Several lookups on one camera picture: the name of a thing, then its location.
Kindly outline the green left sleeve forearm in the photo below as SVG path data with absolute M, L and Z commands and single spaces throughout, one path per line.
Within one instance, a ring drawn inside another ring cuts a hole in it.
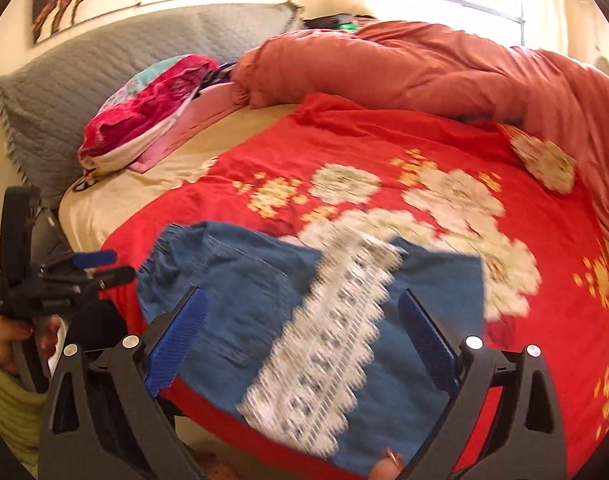
M 39 440 L 46 393 L 26 390 L 0 367 L 0 435 L 33 478 L 39 473 Z

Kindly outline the left hand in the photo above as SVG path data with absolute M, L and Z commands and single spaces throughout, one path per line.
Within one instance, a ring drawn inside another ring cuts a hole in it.
M 44 335 L 38 343 L 39 350 L 45 359 L 50 359 L 56 352 L 58 332 L 62 320 L 52 316 L 47 324 Z M 33 328 L 25 322 L 10 320 L 0 316 L 0 369 L 4 372 L 17 375 L 18 366 L 14 358 L 14 344 L 21 344 L 33 336 Z

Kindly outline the right hand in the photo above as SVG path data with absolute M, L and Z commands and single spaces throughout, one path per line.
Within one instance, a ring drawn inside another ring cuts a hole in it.
M 402 457 L 392 448 L 385 448 L 382 458 L 371 469 L 369 480 L 396 480 L 405 469 Z

